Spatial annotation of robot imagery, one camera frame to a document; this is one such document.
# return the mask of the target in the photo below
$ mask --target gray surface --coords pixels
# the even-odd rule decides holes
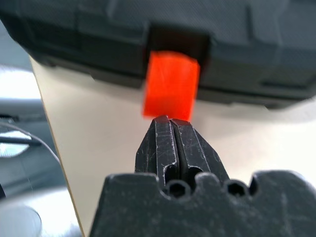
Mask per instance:
[[[31,71],[32,66],[28,54],[14,42],[0,21],[0,64],[15,66]]]
[[[46,121],[20,122],[20,128],[38,136],[56,152]],[[29,147],[14,158],[0,158],[0,183],[7,197],[23,192],[64,186],[59,163],[44,146]]]
[[[0,80],[0,85],[6,86],[0,93],[0,115],[18,117],[24,122],[15,125],[38,136],[56,152],[29,56],[11,39],[1,21]],[[18,85],[22,85],[24,91],[20,91]],[[8,129],[0,127],[0,132],[5,131]],[[14,158],[0,158],[0,184],[10,198],[38,189],[64,186],[65,179],[58,162],[44,146],[39,146],[30,147]]]
[[[80,237],[67,188],[0,201],[0,237]]]

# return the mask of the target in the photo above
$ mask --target tool case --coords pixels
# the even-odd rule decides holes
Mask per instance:
[[[151,51],[201,66],[198,98],[284,108],[316,94],[314,0],[0,0],[35,60],[140,87]]]

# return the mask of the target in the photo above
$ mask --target orange plastic block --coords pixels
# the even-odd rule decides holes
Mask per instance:
[[[144,115],[170,119],[191,119],[198,89],[200,66],[187,55],[161,51],[151,52]]]

